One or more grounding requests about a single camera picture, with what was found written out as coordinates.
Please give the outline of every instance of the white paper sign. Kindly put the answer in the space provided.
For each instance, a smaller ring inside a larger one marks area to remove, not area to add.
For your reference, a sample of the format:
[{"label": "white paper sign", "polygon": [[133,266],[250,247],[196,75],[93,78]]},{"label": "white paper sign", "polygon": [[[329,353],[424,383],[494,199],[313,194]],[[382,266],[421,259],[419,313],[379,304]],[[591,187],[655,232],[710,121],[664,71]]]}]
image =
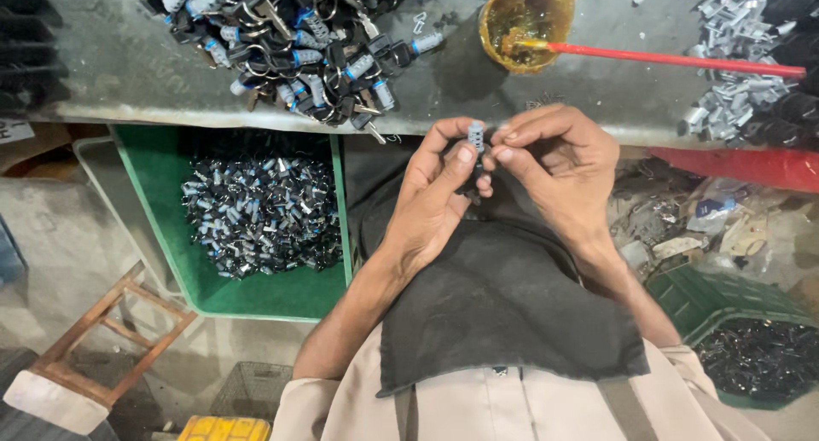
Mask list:
[{"label": "white paper sign", "polygon": [[0,118],[0,143],[30,139],[34,136],[35,132],[31,130],[29,122]]}]

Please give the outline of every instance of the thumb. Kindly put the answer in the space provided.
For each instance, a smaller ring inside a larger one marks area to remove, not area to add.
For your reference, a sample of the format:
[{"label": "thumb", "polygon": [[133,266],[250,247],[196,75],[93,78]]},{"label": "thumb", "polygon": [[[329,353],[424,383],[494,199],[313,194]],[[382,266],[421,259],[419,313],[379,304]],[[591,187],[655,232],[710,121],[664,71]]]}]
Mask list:
[{"label": "thumb", "polygon": [[554,181],[526,148],[499,145],[492,147],[492,156],[527,189],[543,188]]},{"label": "thumb", "polygon": [[477,151],[469,142],[458,142],[445,158],[443,171],[427,188],[428,198],[436,204],[446,205],[450,196],[463,185],[472,174]]}]

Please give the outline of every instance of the wooden stool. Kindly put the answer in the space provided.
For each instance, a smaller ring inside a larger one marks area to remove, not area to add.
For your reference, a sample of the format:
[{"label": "wooden stool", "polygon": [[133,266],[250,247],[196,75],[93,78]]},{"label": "wooden stool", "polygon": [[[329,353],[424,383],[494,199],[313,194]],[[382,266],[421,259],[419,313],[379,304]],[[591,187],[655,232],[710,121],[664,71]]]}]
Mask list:
[{"label": "wooden stool", "polygon": [[[130,389],[151,364],[179,337],[197,314],[184,313],[169,302],[139,286],[134,278],[145,266],[139,261],[128,270],[108,293],[102,296],[68,331],[60,337],[27,371],[17,375],[3,396],[9,406],[20,409],[80,435],[87,435],[102,422],[117,399]],[[176,324],[156,342],[131,331],[108,313],[125,297],[125,292],[137,295],[153,307],[169,313]],[[88,377],[72,371],[67,357],[96,325],[104,325],[131,342],[146,348],[139,363],[109,389]]]}]

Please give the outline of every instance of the forearm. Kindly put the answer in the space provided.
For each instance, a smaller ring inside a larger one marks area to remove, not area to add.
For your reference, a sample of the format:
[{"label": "forearm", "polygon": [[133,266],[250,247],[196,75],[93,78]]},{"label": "forearm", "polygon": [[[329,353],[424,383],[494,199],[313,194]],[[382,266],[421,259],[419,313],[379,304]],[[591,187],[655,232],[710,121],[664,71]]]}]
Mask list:
[{"label": "forearm", "polygon": [[307,336],[293,364],[293,379],[341,379],[347,367],[412,276],[379,249],[344,296]]},{"label": "forearm", "polygon": [[628,308],[643,337],[657,347],[682,342],[665,311],[643,289],[608,235],[593,244],[578,247],[575,255],[587,288]]}]

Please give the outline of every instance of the man's left hand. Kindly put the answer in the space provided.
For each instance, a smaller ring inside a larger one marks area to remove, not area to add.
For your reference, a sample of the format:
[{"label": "man's left hand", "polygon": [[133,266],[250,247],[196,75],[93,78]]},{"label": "man's left hand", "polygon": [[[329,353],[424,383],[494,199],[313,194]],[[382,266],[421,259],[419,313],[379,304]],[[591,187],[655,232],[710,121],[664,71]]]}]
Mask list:
[{"label": "man's left hand", "polygon": [[472,173],[475,146],[463,140],[445,156],[441,154],[450,140],[465,137],[474,121],[460,117],[436,122],[409,160],[398,202],[376,251],[396,264],[406,282],[441,253],[469,207],[469,199],[456,190]]}]

